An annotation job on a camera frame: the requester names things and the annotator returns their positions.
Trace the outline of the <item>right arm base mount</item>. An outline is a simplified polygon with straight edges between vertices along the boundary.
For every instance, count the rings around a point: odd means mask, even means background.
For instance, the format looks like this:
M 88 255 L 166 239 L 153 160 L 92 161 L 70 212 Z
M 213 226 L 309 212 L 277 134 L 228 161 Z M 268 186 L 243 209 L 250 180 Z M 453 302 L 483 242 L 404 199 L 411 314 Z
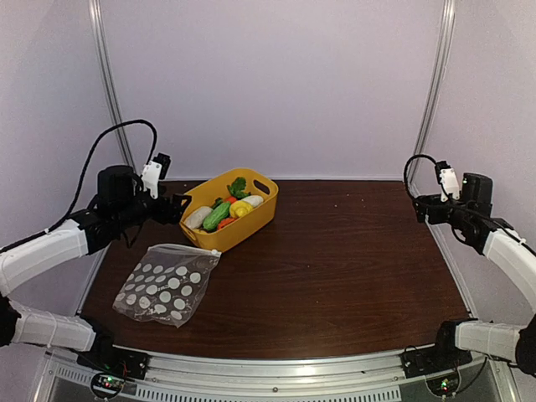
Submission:
M 424 348 L 409 346 L 399 357 L 407 379 L 455 370 L 472 361 L 472 354 L 468 351 L 445 351 L 436 345 Z

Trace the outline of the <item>yellow toy squash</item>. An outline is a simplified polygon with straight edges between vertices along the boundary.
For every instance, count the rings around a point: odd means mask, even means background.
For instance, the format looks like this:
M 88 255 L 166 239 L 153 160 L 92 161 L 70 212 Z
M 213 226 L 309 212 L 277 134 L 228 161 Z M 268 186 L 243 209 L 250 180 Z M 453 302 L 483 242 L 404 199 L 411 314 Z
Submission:
M 229 207 L 229 216 L 232 219 L 241 218 L 249 214 L 254 207 L 244 200 L 238 200 L 232 203 Z

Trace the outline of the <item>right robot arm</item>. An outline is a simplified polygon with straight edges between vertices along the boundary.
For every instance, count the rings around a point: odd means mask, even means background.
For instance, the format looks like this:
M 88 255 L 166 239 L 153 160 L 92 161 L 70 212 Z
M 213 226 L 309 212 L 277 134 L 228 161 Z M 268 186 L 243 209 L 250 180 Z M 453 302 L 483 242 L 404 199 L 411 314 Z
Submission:
M 419 222 L 431 229 L 458 288 L 468 293 L 454 265 L 439 225 L 448 225 L 461 243 L 493 263 L 513 283 L 530 306 L 535 304 L 535 252 L 505 220 L 493 218 L 492 180 L 466 173 L 461 181 L 448 165 L 435 170 L 438 194 L 421 195 L 413 205 Z M 535 373 L 535 321 L 524 325 L 468 318 L 441 324 L 429 360 L 435 369 L 448 369 L 461 351 L 477 352 L 507 361 L 525 374 Z

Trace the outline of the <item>white toy radish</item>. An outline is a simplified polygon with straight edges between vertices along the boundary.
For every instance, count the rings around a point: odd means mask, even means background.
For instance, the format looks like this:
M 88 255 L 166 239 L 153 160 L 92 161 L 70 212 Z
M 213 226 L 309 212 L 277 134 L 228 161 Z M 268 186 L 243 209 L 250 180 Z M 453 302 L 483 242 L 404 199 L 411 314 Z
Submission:
M 251 205 L 254 209 L 264 203 L 264 199 L 260 195 L 250 195 L 243 198 L 242 201 Z

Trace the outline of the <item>light green toy gourd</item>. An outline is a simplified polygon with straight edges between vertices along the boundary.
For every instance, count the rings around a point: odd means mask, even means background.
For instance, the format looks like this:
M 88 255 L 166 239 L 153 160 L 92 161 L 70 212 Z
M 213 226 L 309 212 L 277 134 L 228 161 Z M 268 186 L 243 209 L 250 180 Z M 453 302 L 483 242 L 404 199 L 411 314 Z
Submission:
M 219 204 L 203 221 L 202 228 L 207 232 L 214 232 L 219 223 L 229 217 L 231 202 Z

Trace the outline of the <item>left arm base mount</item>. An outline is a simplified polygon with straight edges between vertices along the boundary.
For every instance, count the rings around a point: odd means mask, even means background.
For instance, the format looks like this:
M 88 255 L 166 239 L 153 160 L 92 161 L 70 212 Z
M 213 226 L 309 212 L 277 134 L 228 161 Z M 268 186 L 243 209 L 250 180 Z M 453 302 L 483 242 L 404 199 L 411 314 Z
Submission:
M 76 362 L 79 365 L 100 370 L 107 374 L 114 374 L 122 379 L 145 379 L 149 355 L 123 348 L 111 349 L 111 352 L 79 352 Z

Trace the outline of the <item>yellow plastic basket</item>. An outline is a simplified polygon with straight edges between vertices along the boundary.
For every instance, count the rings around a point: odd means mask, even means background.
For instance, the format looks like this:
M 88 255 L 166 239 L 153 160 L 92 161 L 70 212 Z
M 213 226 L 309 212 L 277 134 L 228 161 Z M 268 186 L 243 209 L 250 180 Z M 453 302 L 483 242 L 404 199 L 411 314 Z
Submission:
M 217 198 L 226 199 L 230 196 L 227 186 L 236 178 L 245 179 L 245 192 L 261 196 L 263 202 L 260 206 L 243 218 L 228 224 L 222 229 L 208 233 L 203 229 L 190 229 L 185 221 L 189 215 L 200 207 L 213 205 Z M 181 219 L 180 227 L 192 243 L 202 249 L 216 249 L 225 252 L 246 240 L 258 230 L 270 223 L 276 213 L 277 196 L 279 188 L 271 179 L 249 168 L 235 168 L 212 178 L 187 191 L 192 197 Z

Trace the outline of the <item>orange toy carrot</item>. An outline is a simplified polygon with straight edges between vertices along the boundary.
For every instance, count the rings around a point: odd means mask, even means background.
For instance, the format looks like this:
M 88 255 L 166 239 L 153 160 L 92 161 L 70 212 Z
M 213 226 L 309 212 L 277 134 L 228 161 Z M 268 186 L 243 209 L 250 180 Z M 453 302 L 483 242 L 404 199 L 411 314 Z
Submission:
M 242 200 L 243 198 L 250 196 L 250 193 L 246 192 L 246 180 L 245 178 L 238 177 L 236 178 L 230 185 L 227 186 L 227 189 L 229 191 L 229 197 L 224 199 L 223 202 L 231 202 L 234 203 L 235 201 Z M 222 220 L 217 230 L 222 229 L 223 227 L 233 223 L 237 219 L 232 219 L 230 216 L 227 219 Z

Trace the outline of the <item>dotted clear zip bag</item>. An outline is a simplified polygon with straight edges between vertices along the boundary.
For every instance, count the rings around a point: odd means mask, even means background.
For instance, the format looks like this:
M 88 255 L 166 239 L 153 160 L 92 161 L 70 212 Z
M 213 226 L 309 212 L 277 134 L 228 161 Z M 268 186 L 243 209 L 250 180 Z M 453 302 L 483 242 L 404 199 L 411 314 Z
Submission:
M 220 257 L 217 250 L 154 245 L 122 285 L 112 308 L 136 322 L 181 327 L 198 309 Z

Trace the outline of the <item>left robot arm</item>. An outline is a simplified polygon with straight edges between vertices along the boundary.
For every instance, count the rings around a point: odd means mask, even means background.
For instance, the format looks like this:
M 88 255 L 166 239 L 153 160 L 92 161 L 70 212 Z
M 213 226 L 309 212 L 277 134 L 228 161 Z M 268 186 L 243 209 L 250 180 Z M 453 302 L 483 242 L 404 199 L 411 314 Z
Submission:
M 165 167 L 149 162 L 142 174 L 115 165 L 97 175 L 97 193 L 86 209 L 69 213 L 55 229 L 1 251 L 1 344 L 29 343 L 86 352 L 103 372 L 120 365 L 120 353 L 98 339 L 95 326 L 80 317 L 43 312 L 11 301 L 23 283 L 67 261 L 105 249 L 132 227 L 148 220 L 177 224 L 192 201 L 186 194 L 166 196 L 160 184 Z

